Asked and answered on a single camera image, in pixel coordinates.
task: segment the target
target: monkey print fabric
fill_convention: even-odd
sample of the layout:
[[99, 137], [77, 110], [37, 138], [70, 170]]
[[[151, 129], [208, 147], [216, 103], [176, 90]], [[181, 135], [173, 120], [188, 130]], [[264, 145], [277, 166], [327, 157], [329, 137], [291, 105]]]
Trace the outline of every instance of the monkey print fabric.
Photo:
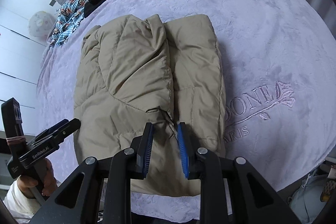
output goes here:
[[87, 0], [69, 0], [64, 3], [57, 17], [55, 29], [51, 35], [50, 47], [59, 47], [68, 41], [84, 18], [84, 5]]

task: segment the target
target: down jacket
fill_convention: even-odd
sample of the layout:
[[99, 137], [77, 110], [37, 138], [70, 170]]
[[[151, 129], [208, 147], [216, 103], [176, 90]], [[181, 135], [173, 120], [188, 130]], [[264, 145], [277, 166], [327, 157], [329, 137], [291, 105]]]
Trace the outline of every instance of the down jacket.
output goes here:
[[202, 146], [219, 151], [225, 88], [218, 46], [206, 15], [166, 23], [158, 15], [127, 15], [93, 27], [83, 40], [74, 95], [75, 117], [82, 122], [74, 134], [78, 162], [115, 155], [152, 122], [149, 173], [132, 180], [131, 190], [199, 194], [199, 180], [184, 177], [176, 127], [185, 122]]

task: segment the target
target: jacket sleeve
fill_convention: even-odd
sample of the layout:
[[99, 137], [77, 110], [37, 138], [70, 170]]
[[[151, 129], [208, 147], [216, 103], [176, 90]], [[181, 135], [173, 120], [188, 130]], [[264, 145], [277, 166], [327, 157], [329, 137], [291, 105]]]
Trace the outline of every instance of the jacket sleeve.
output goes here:
[[10, 186], [4, 204], [9, 210], [20, 214], [35, 214], [41, 207], [36, 199], [30, 199], [24, 196], [18, 188], [16, 180]]

